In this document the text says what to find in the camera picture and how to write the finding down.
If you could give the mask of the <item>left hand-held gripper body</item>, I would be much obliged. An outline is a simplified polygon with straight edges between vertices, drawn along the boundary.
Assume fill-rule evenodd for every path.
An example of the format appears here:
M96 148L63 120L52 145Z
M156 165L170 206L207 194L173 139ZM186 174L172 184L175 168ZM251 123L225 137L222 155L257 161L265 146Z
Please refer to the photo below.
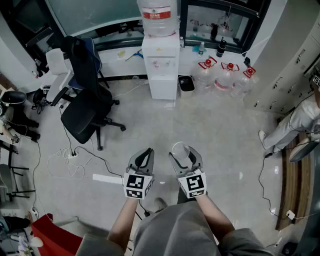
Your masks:
M127 198L144 200L153 186L154 176L128 167L124 173L123 189Z

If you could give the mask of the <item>clear plastic cup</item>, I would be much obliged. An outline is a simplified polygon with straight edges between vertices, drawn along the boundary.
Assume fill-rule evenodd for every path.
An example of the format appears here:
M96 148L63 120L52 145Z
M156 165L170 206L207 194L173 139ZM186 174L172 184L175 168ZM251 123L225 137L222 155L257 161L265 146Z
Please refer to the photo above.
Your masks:
M177 160L185 160L189 157L190 148L185 142L179 141L172 146L171 154Z

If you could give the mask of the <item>person's left forearm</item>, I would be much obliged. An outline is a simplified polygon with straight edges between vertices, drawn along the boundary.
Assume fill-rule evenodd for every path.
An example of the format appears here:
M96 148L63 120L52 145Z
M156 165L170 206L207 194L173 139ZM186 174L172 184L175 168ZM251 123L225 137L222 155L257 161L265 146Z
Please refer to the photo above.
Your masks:
M124 252L130 240L137 206L137 199L127 198L107 236L107 240L119 245Z

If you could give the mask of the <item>person's right forearm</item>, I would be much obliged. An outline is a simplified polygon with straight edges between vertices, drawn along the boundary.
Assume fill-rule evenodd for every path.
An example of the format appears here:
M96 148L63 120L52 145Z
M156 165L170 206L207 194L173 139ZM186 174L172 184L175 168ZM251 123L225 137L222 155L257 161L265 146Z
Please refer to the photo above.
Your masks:
M196 201L203 212L213 235L219 243L227 234L235 230L231 221L208 195L204 194L198 196L196 197Z

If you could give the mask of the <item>white water dispenser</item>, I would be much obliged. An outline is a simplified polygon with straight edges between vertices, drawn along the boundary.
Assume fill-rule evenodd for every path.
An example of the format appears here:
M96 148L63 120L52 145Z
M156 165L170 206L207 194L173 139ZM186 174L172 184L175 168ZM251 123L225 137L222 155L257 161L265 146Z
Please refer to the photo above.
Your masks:
M179 35L145 36L141 49L151 97L154 100L175 100L180 60ZM153 61L157 61L158 68L154 67ZM170 61L169 66L165 66L166 61Z

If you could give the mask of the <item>large clear water bottle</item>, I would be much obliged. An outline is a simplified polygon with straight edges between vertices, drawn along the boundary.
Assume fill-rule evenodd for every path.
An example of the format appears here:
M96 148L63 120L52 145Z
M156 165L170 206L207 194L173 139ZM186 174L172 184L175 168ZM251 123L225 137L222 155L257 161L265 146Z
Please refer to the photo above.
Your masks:
M179 30L177 0L137 0L144 34L166 37Z

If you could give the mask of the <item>white flat strip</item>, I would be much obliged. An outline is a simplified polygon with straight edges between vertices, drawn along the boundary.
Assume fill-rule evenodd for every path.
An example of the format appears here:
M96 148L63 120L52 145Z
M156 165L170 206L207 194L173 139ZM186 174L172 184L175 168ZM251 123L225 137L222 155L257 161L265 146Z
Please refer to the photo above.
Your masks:
M123 178L122 177L113 177L108 175L101 175L101 174L93 174L92 179L94 181L100 181L105 183L123 185Z

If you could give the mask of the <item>person's gray clothing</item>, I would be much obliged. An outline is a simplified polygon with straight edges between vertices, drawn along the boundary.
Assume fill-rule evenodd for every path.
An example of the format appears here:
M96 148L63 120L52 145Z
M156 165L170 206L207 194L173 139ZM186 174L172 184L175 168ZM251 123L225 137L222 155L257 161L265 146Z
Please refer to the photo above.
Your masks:
M124 256L107 237L86 234L75 256ZM273 256L249 228L235 229L221 242L213 235L196 199L167 206L142 220L132 256Z

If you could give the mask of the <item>black office chair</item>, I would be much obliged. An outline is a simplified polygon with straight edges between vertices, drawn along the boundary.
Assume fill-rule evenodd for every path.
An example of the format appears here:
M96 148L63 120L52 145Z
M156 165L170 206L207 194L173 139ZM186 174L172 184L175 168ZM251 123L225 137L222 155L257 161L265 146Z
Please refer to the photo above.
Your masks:
M126 126L113 122L107 115L113 105L120 101L98 81L97 65L93 54L86 48L85 41L73 36L66 36L61 43L62 52L66 53L72 65L75 80L83 89L73 98L61 115L66 130L81 144L85 144L93 134L97 137L97 149L101 151L101 128L107 125Z

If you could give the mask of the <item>red chair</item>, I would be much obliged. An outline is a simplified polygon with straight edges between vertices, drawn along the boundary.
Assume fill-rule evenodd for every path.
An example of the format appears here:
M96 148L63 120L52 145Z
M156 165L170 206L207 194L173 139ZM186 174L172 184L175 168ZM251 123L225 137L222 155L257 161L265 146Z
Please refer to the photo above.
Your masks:
M31 224L33 236L43 242L38 248L40 256L76 256L83 239L57 226L53 219L48 213Z

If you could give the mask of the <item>wooden platform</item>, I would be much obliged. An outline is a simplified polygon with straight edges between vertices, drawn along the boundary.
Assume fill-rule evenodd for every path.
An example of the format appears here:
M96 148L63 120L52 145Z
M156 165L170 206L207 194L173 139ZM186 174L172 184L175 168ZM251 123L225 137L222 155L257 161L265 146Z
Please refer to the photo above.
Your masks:
M306 142L307 135L300 133L282 151L282 189L278 211L278 219L275 225L277 231L281 231L290 224L301 221L307 211L311 187L311 158L306 156L302 160L290 163L289 157L293 148L298 143ZM295 219L286 217L286 212L291 210Z

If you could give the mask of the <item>blue window squeegee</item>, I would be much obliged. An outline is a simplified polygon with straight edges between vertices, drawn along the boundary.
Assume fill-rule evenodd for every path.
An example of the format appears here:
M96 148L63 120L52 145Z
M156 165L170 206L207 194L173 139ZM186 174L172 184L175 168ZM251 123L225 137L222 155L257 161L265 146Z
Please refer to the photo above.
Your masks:
M132 54L130 57L128 57L125 61L130 60L131 58L138 56L140 58L144 58L143 54L142 54L142 49L138 50L137 52L135 52L134 54Z

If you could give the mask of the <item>blue office chair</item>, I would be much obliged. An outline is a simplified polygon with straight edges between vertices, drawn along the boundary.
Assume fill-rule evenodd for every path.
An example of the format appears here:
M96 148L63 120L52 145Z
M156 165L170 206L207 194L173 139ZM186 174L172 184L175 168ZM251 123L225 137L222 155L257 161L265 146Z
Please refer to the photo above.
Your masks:
M102 79L103 83L105 84L105 87L109 89L110 87L107 83L107 80L105 79L105 77L103 76L102 71L101 71L102 62L101 62L100 56L98 54L98 51L96 49L96 46L95 46L93 39L92 38L83 38L82 40L85 43L86 49L89 51L89 53L92 55L92 57L94 59L97 73L100 75L100 78ZM83 87L78 85L75 76L73 76L72 79L68 82L68 86L73 89L77 89L77 90L83 89Z

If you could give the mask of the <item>pale locker cabinet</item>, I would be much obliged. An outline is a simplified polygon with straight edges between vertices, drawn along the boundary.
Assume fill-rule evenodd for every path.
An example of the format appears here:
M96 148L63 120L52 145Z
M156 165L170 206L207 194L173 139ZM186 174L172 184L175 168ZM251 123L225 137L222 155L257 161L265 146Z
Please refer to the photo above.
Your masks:
M308 77L320 63L320 22L310 32L276 29L255 62L259 78L247 109L285 114L310 94Z

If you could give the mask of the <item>white office chair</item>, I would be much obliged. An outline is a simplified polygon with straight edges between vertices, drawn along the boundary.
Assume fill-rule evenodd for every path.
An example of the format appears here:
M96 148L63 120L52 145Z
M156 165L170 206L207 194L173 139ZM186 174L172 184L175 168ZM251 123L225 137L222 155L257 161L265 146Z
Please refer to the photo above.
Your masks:
M46 101L51 104L60 91L64 88L70 89L69 82L74 73L66 66L64 54L59 48L48 51L46 60L49 71L44 75L40 88L42 90L48 89Z

